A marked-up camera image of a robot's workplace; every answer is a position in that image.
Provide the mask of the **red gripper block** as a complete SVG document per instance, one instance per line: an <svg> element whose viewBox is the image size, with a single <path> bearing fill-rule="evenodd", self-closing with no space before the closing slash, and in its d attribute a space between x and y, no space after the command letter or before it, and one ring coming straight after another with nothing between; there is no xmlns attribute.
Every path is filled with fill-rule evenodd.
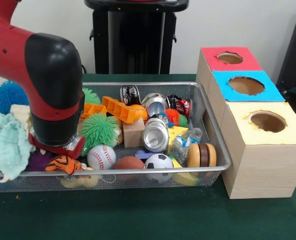
<svg viewBox="0 0 296 240"><path fill-rule="evenodd" d="M36 137L29 133L28 135L28 140L29 142L39 148L39 149L43 149L43 150L47 150L49 152L55 153L57 155L64 155L67 156L69 158L72 158L74 160L76 160L82 153L84 146L85 146L85 142L86 142L86 138L84 136L81 135L77 135L72 142L66 144L66 145L62 145L62 146L48 146L48 145L44 145L42 143L40 143Z"/></svg>

